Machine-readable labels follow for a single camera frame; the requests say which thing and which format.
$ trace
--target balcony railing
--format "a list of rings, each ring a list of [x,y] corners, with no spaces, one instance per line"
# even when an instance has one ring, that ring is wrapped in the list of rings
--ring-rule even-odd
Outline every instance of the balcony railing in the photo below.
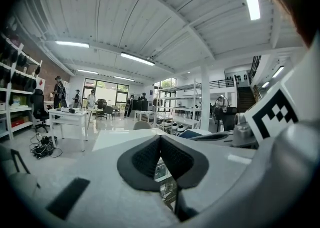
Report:
[[[252,65],[251,65],[251,70],[249,72],[249,83],[250,84],[251,84],[253,78],[255,77],[255,74],[257,72],[260,60],[261,60],[261,55],[254,56],[254,58],[253,58],[253,62],[252,62]]]
[[[235,83],[233,79],[224,79],[209,82],[210,89],[234,87]]]

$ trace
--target white pillar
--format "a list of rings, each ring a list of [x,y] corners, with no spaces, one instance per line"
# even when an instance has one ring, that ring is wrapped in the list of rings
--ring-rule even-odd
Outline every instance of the white pillar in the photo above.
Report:
[[[201,101],[201,126],[202,130],[209,130],[210,120],[210,87],[209,73],[206,65],[201,66],[202,101]]]
[[[237,107],[237,95],[236,95],[236,93],[231,93],[231,104],[232,104],[232,107]]]

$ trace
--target man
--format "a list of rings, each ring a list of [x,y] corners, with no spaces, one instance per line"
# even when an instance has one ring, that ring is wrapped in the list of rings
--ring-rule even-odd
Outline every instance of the man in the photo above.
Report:
[[[96,104],[96,96],[95,96],[95,91],[92,89],[91,93],[87,96],[86,98],[88,105],[87,107],[89,108],[94,108]]]
[[[133,100],[134,100],[134,95],[131,94],[130,98],[128,98],[127,101],[126,101],[125,113],[124,113],[124,117],[125,118],[129,118],[129,116],[130,116],[130,113],[131,113],[131,110],[132,110]]]
[[[66,89],[62,83],[62,79],[60,76],[55,78],[56,84],[54,86],[54,90],[51,92],[54,95],[53,106],[55,109],[60,107],[66,107]]]
[[[79,108],[80,107],[80,90],[79,89],[77,89],[76,90],[76,94],[75,94],[75,97],[73,98],[73,100],[74,100],[74,104],[73,104],[73,107],[74,108]]]
[[[138,98],[138,101],[146,101],[146,93],[142,93],[142,95]]]

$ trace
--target white ceiling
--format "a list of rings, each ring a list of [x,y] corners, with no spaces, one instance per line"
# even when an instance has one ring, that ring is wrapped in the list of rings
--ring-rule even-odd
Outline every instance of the white ceiling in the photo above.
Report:
[[[263,51],[302,46],[291,23],[275,19],[270,0],[259,4],[256,21],[250,20],[246,0],[21,0],[15,14],[62,66],[147,84],[203,61],[229,68]],[[89,43],[90,49],[55,40]],[[125,59],[121,51],[154,56],[156,65]]]

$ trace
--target white shelving unit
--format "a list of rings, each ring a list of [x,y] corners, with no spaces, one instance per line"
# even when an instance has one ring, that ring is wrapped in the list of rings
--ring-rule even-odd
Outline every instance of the white shelving unit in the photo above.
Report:
[[[195,120],[196,117],[196,111],[201,111],[201,108],[196,108],[196,100],[201,99],[201,96],[198,94],[197,89],[201,89],[201,84],[197,83],[196,80],[194,79],[193,84],[188,84],[188,85],[182,85],[182,86],[172,86],[172,87],[167,87],[167,88],[162,88],[158,90],[157,94],[157,101],[156,101],[156,117],[158,116],[158,108],[164,109],[164,116],[166,115],[166,110],[167,109],[173,109],[173,110],[185,110],[185,111],[190,111],[193,112],[192,119],[186,119],[186,118],[181,118],[181,119],[176,119],[173,118],[174,121],[186,125],[192,125],[192,128],[195,127],[196,124],[200,122]],[[188,96],[177,96],[177,97],[166,97],[167,93],[170,92],[176,92],[176,91],[184,91],[184,90],[193,90],[193,95],[188,95]],[[161,95],[161,92],[165,93],[165,97],[159,97]],[[184,100],[184,99],[192,99],[192,107],[191,108],[179,108],[179,107],[162,107],[159,106],[159,101],[158,100]]]
[[[3,37],[6,42],[11,45],[14,49],[16,49],[18,51],[18,55],[20,55],[21,53],[23,55],[25,55],[27,57],[27,63],[29,64],[35,64],[35,65],[38,65],[38,66],[41,66],[42,65],[42,61],[39,63],[37,61],[35,61],[33,58],[31,58],[30,56],[26,55],[22,49],[24,47],[23,44],[20,44],[19,47],[17,47],[15,44],[13,44],[4,34],[1,33],[1,37]],[[36,79],[38,76],[36,77],[33,77],[32,75],[29,75],[29,74],[26,74],[24,72],[21,72],[21,71],[18,71],[16,70],[16,67],[17,67],[17,62],[13,63],[12,66],[8,66],[2,62],[0,62],[0,66],[3,66],[5,69],[7,70],[10,70],[10,76],[12,78],[13,74],[16,72],[18,74],[21,74],[23,76],[26,76],[26,77],[29,77],[29,78],[32,78],[32,79]],[[7,129],[8,131],[5,131],[5,132],[2,132],[0,133],[0,138],[3,137],[3,136],[6,136],[6,135],[9,135],[9,138],[10,140],[12,140],[14,138],[14,135],[13,133],[22,129],[22,128],[25,128],[25,127],[28,127],[28,126],[31,126],[33,125],[33,122],[29,121],[29,122],[25,122],[21,125],[18,125],[18,126],[15,126],[15,127],[12,127],[11,125],[11,113],[14,113],[14,112],[22,112],[22,111],[31,111],[32,110],[32,107],[28,106],[21,106],[21,107],[18,107],[18,108],[11,108],[10,105],[9,105],[9,101],[10,101],[10,96],[11,96],[11,93],[14,93],[14,94],[25,94],[25,95],[32,95],[33,92],[28,92],[28,91],[21,91],[21,90],[14,90],[12,89],[12,84],[11,82],[8,83],[7,85],[7,88],[0,88],[0,91],[2,92],[6,92],[6,96],[5,96],[5,110],[1,110],[0,111],[0,115],[5,115],[5,118],[6,118],[6,125],[7,125]]]

